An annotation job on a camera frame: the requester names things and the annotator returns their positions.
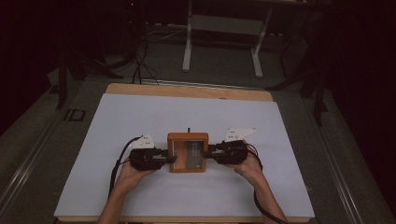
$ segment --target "white plastic part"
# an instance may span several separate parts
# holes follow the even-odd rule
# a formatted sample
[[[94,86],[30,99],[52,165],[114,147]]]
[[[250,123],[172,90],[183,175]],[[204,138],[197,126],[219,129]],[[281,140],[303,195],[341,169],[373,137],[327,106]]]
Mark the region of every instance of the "white plastic part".
[[[131,145],[129,145],[129,148],[135,149],[135,148],[154,148],[154,141],[152,139],[151,133],[148,133],[146,135],[143,135],[136,141],[133,141]]]
[[[246,136],[256,132],[255,128],[252,129],[229,129],[225,135],[224,142],[232,142],[237,140],[243,140]]]

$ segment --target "forearm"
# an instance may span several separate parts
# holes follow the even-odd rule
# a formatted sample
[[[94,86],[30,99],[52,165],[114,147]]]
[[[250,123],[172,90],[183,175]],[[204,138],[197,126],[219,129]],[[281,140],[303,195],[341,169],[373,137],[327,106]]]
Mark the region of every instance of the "forearm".
[[[122,207],[125,201],[126,194],[120,193],[115,190],[112,191],[110,197],[107,200],[105,208],[102,214],[99,216],[98,224],[116,224],[119,222],[119,218],[122,212]]]
[[[258,176],[253,181],[253,187],[256,191],[256,196],[262,209],[283,221],[287,221],[282,209],[277,203],[273,192],[271,191],[267,180],[264,176]],[[264,223],[277,223],[267,216],[262,216]]]

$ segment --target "white metal leg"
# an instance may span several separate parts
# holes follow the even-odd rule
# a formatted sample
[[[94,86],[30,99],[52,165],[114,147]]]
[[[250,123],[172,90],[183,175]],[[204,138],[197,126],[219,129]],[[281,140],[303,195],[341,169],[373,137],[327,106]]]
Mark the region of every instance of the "white metal leg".
[[[187,18],[187,43],[186,49],[184,50],[184,59],[183,59],[183,67],[182,70],[184,72],[190,71],[190,61],[191,61],[191,32],[192,32],[192,0],[189,1],[189,17]]]
[[[265,32],[267,30],[268,22],[271,18],[272,11],[273,11],[273,9],[271,7],[268,8],[265,21],[262,23],[262,28],[260,30],[259,40],[257,42],[257,45],[255,48],[251,49],[251,59],[253,61],[254,73],[255,73],[256,77],[263,76],[262,67],[260,65],[259,51],[260,51],[260,48],[262,47],[262,41],[264,40]]]

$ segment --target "wooden frame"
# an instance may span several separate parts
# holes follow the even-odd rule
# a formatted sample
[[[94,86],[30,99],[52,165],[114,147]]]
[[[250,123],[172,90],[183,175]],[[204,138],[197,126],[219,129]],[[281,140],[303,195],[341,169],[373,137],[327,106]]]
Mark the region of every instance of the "wooden frame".
[[[169,133],[169,156],[177,156],[175,163],[169,164],[171,173],[201,173],[205,171],[209,135],[207,133]]]

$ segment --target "floor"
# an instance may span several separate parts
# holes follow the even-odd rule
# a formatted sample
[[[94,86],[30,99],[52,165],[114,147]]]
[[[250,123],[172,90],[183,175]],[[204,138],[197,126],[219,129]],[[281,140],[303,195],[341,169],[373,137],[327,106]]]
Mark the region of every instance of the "floor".
[[[169,33],[148,36],[147,55],[142,63],[143,83],[263,90],[285,80],[279,57],[281,36],[269,36],[264,40],[260,57],[265,76],[257,79],[248,47],[233,47],[202,38],[193,39],[191,70],[182,72],[183,32],[171,37],[166,36],[175,33],[175,28],[162,32]],[[106,86],[116,81],[132,82],[135,69],[136,64],[132,64],[115,71],[124,76],[123,80],[101,77],[94,72],[84,81],[69,77],[68,101],[61,110],[56,110],[57,95],[47,92],[1,136],[0,190],[13,195],[7,198],[3,194],[1,198],[1,223],[54,221],[53,212],[64,183]],[[57,70],[49,74],[53,83],[56,83],[57,74]],[[300,97],[300,85],[296,83],[272,94],[317,215],[308,223],[396,223],[332,93],[325,92],[327,112],[322,113],[323,126],[319,127],[312,116],[314,101]],[[68,109],[85,110],[84,120],[64,119]],[[26,161],[30,153],[30,158],[35,160]],[[23,174],[22,188],[7,190],[22,165],[29,168],[19,173]]]

